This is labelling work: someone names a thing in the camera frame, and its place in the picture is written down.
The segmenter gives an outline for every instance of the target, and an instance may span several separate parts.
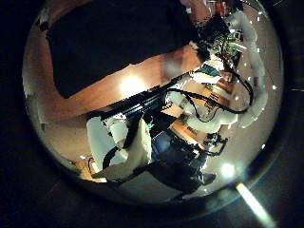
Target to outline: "desk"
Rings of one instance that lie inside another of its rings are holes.
[[[85,2],[88,0],[66,0],[64,4],[59,4],[57,0],[48,1],[51,21],[58,20],[62,15]],[[163,85],[199,65],[200,60],[196,52],[190,46],[185,46],[171,53],[154,56],[137,65],[128,66],[106,76],[69,99],[64,99],[53,82],[46,33],[33,26],[26,45],[23,78],[26,94],[37,96],[40,120],[47,124],[86,114],[126,99],[134,93]]]

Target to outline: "black cable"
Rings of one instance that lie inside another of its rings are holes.
[[[228,36],[225,37],[225,39],[222,43],[220,55],[218,57],[223,62],[225,70],[228,70],[228,72],[232,73],[233,76],[236,77],[240,81],[240,83],[246,88],[246,90],[249,93],[249,97],[250,97],[249,106],[251,106],[253,104],[254,95],[255,95],[253,88],[251,87],[250,83],[248,83],[246,80],[243,81],[243,79],[240,77],[240,75],[237,74],[236,71],[229,66],[227,59],[224,57],[224,54],[223,54],[224,45],[226,44],[227,40],[228,40]]]
[[[179,92],[179,93],[181,93],[185,96],[188,95],[189,97],[192,97],[192,98],[195,98],[195,99],[204,100],[204,101],[210,103],[211,105],[217,106],[217,107],[219,107],[223,110],[229,111],[233,114],[243,114],[248,110],[248,108],[245,108],[245,109],[240,110],[240,111],[234,110],[234,109],[231,109],[228,106],[225,106],[223,104],[220,104],[220,103],[212,100],[211,98],[205,97],[205,96],[197,94],[197,93],[192,93],[192,92],[188,92],[188,91],[184,91],[184,90],[180,90],[180,89],[176,89],[176,88],[169,88],[169,89],[166,90],[166,92]]]
[[[213,114],[213,116],[208,121],[202,120],[200,118],[200,114],[198,113],[197,107],[194,104],[194,102],[192,101],[192,99],[190,98],[190,96],[188,96],[188,95],[185,95],[185,96],[186,96],[186,99],[188,100],[188,102],[194,107],[194,110],[196,111],[196,117],[199,119],[199,121],[201,121],[203,123],[209,123],[209,122],[211,122],[215,118],[215,116],[216,116],[216,114],[218,112],[218,109],[215,111],[215,113]]]

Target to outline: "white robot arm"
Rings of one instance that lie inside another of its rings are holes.
[[[87,122],[87,136],[93,158],[101,170],[93,174],[93,178],[106,178],[108,180],[123,180],[138,167],[151,162],[151,137],[147,124],[140,120],[136,136],[132,144],[124,149],[124,141],[129,131],[126,120],[122,115],[111,117],[101,122],[95,117]],[[110,159],[108,167],[104,167],[107,153],[117,147],[118,151]]]
[[[210,121],[202,122],[196,117],[195,108],[182,94],[180,94],[179,92],[170,92],[169,100],[175,105],[181,107],[186,113],[191,113],[186,123],[191,128],[196,129],[198,131],[212,134],[218,132],[222,124],[233,124],[238,121],[238,114],[233,114],[231,112],[219,109]],[[209,111],[207,107],[201,104],[195,103],[195,106],[201,116],[206,115]]]
[[[230,29],[242,30],[244,45],[247,47],[250,66],[254,73],[254,102],[240,119],[240,126],[245,128],[257,120],[268,101],[268,92],[265,86],[265,66],[257,51],[257,33],[246,14],[237,11],[226,18],[225,21]]]

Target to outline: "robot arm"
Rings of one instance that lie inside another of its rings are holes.
[[[210,121],[202,122],[196,116],[196,110],[192,104],[186,99],[186,97],[179,92],[172,91],[168,94],[168,99],[184,110],[185,113],[189,113],[186,123],[191,128],[205,133],[216,133],[219,131],[222,124],[233,124],[238,121],[238,114],[219,109],[216,113],[212,113]],[[201,116],[208,115],[209,109],[201,104],[195,103],[196,109]]]
[[[254,73],[255,99],[248,112],[243,114],[240,119],[240,126],[245,128],[257,120],[268,101],[268,92],[265,86],[265,66],[257,51],[257,33],[245,13],[237,11],[225,21],[230,29],[242,30],[244,45],[247,47],[250,65]]]

